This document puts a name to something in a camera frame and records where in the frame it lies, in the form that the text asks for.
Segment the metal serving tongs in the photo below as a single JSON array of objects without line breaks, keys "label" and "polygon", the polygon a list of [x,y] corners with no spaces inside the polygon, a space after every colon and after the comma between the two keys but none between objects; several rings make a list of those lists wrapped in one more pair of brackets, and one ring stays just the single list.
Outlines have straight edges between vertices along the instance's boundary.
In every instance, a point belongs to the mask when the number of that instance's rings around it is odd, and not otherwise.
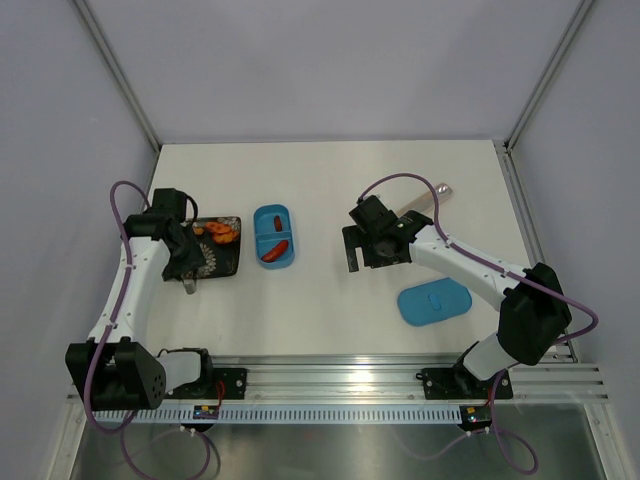
[{"label": "metal serving tongs", "polygon": [[193,295],[197,291],[197,280],[194,278],[186,278],[182,280],[183,287],[185,292],[188,295]]}]

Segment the long red sausage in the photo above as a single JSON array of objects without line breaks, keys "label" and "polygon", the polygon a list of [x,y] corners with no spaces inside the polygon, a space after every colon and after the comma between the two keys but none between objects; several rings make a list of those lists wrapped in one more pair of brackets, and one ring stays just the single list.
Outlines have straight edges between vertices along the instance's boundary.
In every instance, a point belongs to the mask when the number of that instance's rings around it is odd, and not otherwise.
[{"label": "long red sausage", "polygon": [[271,250],[265,253],[261,260],[265,263],[273,263],[280,259],[287,251],[289,247],[288,240],[281,240]]}]

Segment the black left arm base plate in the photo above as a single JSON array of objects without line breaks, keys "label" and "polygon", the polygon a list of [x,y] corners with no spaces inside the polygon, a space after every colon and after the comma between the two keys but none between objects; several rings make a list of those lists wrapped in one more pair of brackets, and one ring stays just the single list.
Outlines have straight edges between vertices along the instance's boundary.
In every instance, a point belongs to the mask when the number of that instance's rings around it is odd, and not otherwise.
[{"label": "black left arm base plate", "polygon": [[166,394],[175,400],[244,400],[247,387],[245,368],[216,368],[203,373],[194,382],[183,384]]}]

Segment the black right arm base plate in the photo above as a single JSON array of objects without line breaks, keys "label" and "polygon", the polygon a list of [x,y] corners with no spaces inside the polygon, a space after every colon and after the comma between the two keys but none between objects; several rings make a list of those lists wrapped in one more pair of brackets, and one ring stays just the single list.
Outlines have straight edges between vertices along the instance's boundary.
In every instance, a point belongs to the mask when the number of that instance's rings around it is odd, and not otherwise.
[{"label": "black right arm base plate", "polygon": [[423,368],[415,374],[426,400],[510,400],[514,397],[509,376],[494,385],[496,375],[478,380],[458,367]]}]

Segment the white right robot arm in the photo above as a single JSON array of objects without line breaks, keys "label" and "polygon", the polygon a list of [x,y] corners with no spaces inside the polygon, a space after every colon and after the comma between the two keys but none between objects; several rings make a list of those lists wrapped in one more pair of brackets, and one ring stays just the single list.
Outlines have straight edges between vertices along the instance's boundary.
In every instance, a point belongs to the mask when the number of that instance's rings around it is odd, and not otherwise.
[{"label": "white right robot arm", "polygon": [[496,332],[472,344],[453,366],[425,367],[417,374],[428,399],[507,398],[498,373],[515,364],[537,365],[572,321],[556,273],[543,263],[524,268],[455,247],[431,218],[415,211],[398,217],[388,209],[353,210],[351,216],[353,224],[342,230],[350,271],[360,265],[427,267],[473,291],[499,314]]}]

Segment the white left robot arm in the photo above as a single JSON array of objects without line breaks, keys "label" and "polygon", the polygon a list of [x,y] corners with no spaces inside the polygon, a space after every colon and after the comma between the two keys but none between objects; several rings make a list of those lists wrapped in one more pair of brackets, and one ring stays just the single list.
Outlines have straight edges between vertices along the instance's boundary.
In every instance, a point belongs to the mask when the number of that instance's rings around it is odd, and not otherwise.
[{"label": "white left robot arm", "polygon": [[91,412],[158,408],[169,393],[203,398],[216,374],[206,349],[185,347],[160,356],[143,337],[162,282],[205,263],[184,215],[131,215],[123,225],[119,267],[103,312],[84,342],[72,343],[65,364]]}]

